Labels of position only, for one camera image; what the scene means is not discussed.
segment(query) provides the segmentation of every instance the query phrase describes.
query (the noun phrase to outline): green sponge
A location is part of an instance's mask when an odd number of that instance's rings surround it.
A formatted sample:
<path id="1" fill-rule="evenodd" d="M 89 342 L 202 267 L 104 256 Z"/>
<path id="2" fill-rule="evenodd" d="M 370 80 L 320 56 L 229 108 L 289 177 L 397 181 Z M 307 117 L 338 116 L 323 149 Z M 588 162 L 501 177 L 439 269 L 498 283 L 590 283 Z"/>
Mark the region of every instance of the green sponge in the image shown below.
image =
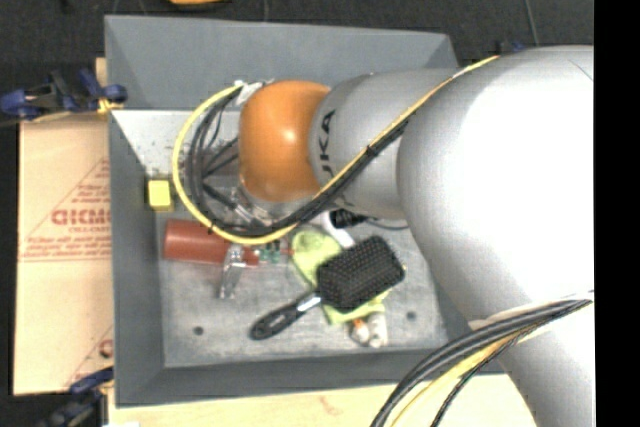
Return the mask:
<path id="1" fill-rule="evenodd" d="M 312 229 L 297 232 L 291 241 L 291 248 L 293 249 L 293 263 L 313 288 L 317 287 L 316 269 L 342 251 L 342 247 L 335 239 Z M 371 313 L 384 313 L 382 300 L 388 293 L 389 291 L 383 292 L 349 313 L 340 313 L 331 306 L 323 306 L 324 313 L 329 324 L 343 324 L 350 320 L 366 317 Z"/>

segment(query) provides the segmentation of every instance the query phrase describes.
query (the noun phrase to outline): yellow sponge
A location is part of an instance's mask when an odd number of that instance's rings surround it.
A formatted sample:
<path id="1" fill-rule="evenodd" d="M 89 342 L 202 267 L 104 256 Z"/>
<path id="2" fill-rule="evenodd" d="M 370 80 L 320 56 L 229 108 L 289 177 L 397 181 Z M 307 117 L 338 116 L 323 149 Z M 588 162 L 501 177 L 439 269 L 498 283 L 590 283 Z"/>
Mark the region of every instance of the yellow sponge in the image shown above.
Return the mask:
<path id="1" fill-rule="evenodd" d="M 314 288 L 317 286 L 316 269 L 342 251 L 342 247 L 335 239 L 316 230 L 303 230 L 296 233 L 291 241 L 291 249 L 293 249 L 293 263 Z M 382 300 L 388 293 L 389 291 L 383 292 L 349 313 L 340 313 L 331 306 L 322 308 L 330 324 L 342 324 L 366 317 L 371 313 L 384 313 Z"/>
<path id="2" fill-rule="evenodd" d="M 158 212 L 171 212 L 173 199 L 169 180 L 149 180 L 147 182 L 147 200 L 149 206 Z"/>

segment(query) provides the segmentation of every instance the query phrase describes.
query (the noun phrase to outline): brush handle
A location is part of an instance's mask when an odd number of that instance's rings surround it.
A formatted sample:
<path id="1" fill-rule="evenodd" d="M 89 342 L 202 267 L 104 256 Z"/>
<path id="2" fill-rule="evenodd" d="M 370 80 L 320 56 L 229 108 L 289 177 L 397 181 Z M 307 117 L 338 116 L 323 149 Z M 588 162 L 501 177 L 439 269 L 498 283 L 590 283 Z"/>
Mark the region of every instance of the brush handle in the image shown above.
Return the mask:
<path id="1" fill-rule="evenodd" d="M 253 340 L 265 340 L 284 331 L 311 308 L 320 304 L 322 300 L 315 292 L 282 308 L 267 313 L 258 320 L 249 333 Z"/>

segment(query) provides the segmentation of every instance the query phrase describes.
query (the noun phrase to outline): brush bristles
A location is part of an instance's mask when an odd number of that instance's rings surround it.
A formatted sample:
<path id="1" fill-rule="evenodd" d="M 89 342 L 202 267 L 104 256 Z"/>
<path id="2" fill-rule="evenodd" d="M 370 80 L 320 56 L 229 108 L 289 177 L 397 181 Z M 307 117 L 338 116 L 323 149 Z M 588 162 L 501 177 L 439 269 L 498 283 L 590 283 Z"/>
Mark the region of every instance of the brush bristles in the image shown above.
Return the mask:
<path id="1" fill-rule="evenodd" d="M 338 311 L 358 308 L 404 279 L 404 268 L 378 236 L 343 251 L 317 270 L 323 304 Z"/>

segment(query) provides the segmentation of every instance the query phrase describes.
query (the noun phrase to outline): metal tool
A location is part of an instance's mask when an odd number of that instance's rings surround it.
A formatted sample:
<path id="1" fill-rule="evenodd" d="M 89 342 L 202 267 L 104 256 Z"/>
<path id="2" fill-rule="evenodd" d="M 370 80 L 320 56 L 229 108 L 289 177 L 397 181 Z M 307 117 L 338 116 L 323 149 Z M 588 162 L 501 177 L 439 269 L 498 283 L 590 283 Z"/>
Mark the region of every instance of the metal tool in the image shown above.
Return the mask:
<path id="1" fill-rule="evenodd" d="M 240 244 L 231 244 L 227 250 L 222 267 L 222 284 L 218 292 L 219 299 L 229 299 L 233 297 L 235 289 L 242 271 L 247 266 L 243 257 L 243 248 Z"/>

